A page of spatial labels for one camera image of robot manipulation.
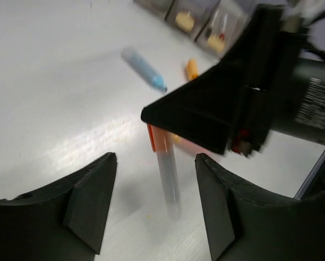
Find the pink pencil shaped highlighter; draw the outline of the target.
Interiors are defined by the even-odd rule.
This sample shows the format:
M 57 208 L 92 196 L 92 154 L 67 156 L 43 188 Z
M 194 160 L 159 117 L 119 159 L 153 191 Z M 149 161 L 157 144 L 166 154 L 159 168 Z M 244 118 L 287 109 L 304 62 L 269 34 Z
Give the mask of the pink pencil shaped highlighter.
M 147 124 L 153 152 L 157 155 L 166 208 L 172 220 L 180 218 L 180 189 L 171 134 Z

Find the red capped white marker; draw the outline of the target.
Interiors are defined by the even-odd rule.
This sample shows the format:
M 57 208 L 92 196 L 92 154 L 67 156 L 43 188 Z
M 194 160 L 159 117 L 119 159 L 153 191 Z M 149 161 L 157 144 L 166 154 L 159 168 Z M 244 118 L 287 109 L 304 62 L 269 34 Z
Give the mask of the red capped white marker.
M 222 18 L 221 18 L 221 23 L 220 23 L 220 33 L 218 35 L 218 38 L 221 41 L 224 41 L 225 39 L 225 31 L 226 31 L 226 25 L 227 25 L 227 18 L 228 18 L 228 13 L 225 13 Z

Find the blue pencil shaped highlighter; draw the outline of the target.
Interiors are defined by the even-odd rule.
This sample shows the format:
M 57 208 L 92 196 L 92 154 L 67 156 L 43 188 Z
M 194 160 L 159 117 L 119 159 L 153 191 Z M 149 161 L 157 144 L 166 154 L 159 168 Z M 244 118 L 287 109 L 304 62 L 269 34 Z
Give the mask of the blue pencil shaped highlighter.
M 147 84 L 167 93 L 168 88 L 162 75 L 140 53 L 133 48 L 126 48 L 121 56 Z

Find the yellow eraser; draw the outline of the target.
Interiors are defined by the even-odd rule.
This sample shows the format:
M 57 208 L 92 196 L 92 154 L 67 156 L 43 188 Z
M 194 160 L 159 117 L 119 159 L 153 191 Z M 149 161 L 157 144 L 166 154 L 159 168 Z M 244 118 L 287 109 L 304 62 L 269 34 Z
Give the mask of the yellow eraser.
M 185 70 L 188 80 L 194 80 L 199 76 L 197 62 L 195 59 L 190 59 L 187 62 Z

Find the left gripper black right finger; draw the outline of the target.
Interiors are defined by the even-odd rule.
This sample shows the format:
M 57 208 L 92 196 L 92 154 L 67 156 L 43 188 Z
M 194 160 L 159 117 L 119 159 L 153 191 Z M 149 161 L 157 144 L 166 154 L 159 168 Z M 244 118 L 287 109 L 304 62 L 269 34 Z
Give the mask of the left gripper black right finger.
M 297 200 L 195 159 L 212 260 L 325 260 L 325 191 Z

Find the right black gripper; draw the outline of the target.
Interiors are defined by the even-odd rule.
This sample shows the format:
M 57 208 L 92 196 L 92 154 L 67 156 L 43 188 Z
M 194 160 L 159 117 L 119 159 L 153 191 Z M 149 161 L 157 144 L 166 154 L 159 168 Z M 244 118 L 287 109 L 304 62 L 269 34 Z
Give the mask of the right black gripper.
M 325 51 L 310 22 L 258 4 L 210 69 L 144 107 L 141 120 L 211 152 L 259 151 L 269 131 L 325 145 Z

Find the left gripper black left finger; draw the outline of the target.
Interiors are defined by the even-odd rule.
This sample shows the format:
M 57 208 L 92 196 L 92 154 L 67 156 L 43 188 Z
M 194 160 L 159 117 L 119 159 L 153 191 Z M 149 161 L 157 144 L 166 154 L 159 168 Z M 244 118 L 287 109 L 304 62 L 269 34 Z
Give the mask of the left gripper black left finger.
M 117 170 L 109 152 L 12 200 L 0 200 L 0 260 L 94 260 Z

